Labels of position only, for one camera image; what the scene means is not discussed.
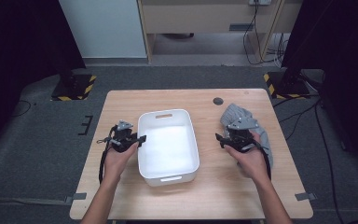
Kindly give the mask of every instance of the black stand base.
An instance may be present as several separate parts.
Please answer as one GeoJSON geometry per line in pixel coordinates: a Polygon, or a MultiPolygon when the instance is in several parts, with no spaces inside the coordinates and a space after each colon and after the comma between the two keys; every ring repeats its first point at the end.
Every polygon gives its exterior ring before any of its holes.
{"type": "Polygon", "coordinates": [[[62,80],[57,84],[51,94],[53,101],[84,100],[89,96],[96,76],[93,75],[74,75],[75,84],[73,87],[65,87],[62,80]]]}
{"type": "Polygon", "coordinates": [[[302,80],[297,80],[293,85],[284,89],[280,88],[284,72],[268,72],[265,80],[268,85],[269,93],[272,98],[298,98],[300,96],[308,98],[310,91],[302,80]]]}

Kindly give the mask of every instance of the wooden table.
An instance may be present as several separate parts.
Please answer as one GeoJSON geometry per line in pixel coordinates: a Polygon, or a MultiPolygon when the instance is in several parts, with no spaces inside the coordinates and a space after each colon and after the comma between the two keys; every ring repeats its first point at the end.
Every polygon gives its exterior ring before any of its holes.
{"type": "Polygon", "coordinates": [[[220,118],[231,103],[251,111],[268,133],[274,165],[272,182],[291,218],[312,217],[308,200],[295,194],[305,192],[269,96],[261,89],[110,91],[92,140],[77,193],[87,192],[85,200],[75,200],[70,216],[81,219],[99,187],[98,171],[104,139],[111,127],[124,119],[134,125],[146,112],[181,108],[191,117],[197,139],[200,168],[192,182],[149,187],[138,170],[138,159],[130,158],[121,176],[109,219],[250,219],[264,218],[255,184],[244,177],[236,161],[215,140],[223,133],[220,118]],[[224,100],[215,105],[213,98],[224,100]]]}

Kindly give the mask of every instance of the forearm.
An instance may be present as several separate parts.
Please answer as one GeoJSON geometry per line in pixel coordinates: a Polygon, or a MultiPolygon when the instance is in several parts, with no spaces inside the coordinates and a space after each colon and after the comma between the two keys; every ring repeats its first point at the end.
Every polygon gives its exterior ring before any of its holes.
{"type": "Polygon", "coordinates": [[[255,184],[267,223],[293,223],[269,179],[259,182],[255,181],[255,184]]]}
{"type": "Polygon", "coordinates": [[[103,179],[81,223],[106,223],[115,197],[118,181],[119,176],[117,175],[107,175],[103,179]]]}

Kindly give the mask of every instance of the yellow and black hazard tape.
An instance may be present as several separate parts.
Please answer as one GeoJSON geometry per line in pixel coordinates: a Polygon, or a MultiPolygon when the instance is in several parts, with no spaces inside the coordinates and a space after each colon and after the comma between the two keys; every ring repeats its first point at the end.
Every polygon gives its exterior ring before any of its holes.
{"type": "Polygon", "coordinates": [[[269,90],[269,94],[272,99],[306,99],[308,96],[299,95],[299,94],[279,94],[275,91],[274,86],[272,85],[271,79],[269,78],[269,74],[264,74],[264,80],[267,83],[267,87],[269,90]]]}
{"type": "Polygon", "coordinates": [[[57,97],[51,97],[52,101],[72,101],[72,100],[85,100],[90,94],[90,91],[92,89],[92,86],[94,85],[96,76],[90,76],[89,83],[87,88],[84,90],[84,93],[78,96],[57,96],[57,97]]]}

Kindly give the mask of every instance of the gray carpet floor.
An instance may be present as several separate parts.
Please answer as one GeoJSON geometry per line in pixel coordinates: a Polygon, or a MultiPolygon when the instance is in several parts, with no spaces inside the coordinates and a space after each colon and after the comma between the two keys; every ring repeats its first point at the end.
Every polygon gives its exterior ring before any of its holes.
{"type": "MultiPolygon", "coordinates": [[[[72,196],[104,99],[111,90],[267,89],[263,75],[276,70],[241,66],[89,67],[76,71],[97,76],[88,99],[69,102],[50,101],[58,76],[33,83],[21,94],[29,104],[19,102],[14,117],[0,134],[0,198],[64,200],[72,196]],[[86,116],[93,116],[88,134],[79,135],[85,130],[81,124],[89,120],[86,116]]],[[[278,120],[304,111],[317,100],[318,97],[291,100],[276,106],[278,120]]],[[[281,101],[271,99],[273,105],[281,101]]],[[[331,154],[337,207],[345,223],[349,223],[358,219],[358,155],[341,149],[329,117],[317,108],[331,154]]],[[[283,121],[282,131],[288,137],[295,130],[287,143],[306,191],[318,199],[311,201],[313,217],[295,223],[339,223],[329,163],[314,110],[304,113],[297,124],[296,118],[283,121]]],[[[69,218],[69,210],[68,205],[0,203],[0,223],[77,223],[69,218]]]]}

